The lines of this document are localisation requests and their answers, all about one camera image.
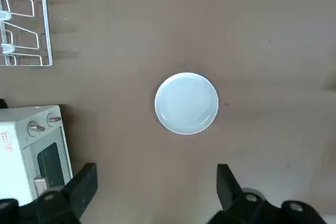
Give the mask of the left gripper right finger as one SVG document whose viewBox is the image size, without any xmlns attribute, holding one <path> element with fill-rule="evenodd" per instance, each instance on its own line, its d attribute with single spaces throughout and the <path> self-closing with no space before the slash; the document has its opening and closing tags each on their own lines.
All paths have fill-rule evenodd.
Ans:
<svg viewBox="0 0 336 224">
<path fill-rule="evenodd" d="M 325 223 L 320 214 L 304 202 L 287 200 L 278 208 L 256 193 L 244 192 L 226 164 L 217 165 L 216 190 L 222 210 L 210 223 Z"/>
</svg>

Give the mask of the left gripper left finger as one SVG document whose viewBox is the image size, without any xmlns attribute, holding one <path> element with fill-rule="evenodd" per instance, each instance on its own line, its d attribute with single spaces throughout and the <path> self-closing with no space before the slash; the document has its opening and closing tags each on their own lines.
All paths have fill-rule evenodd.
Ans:
<svg viewBox="0 0 336 224">
<path fill-rule="evenodd" d="M 1 223 L 80 223 L 97 190 L 97 165 L 86 163 L 61 190 L 46 191 L 26 205 L 1 199 Z"/>
</svg>

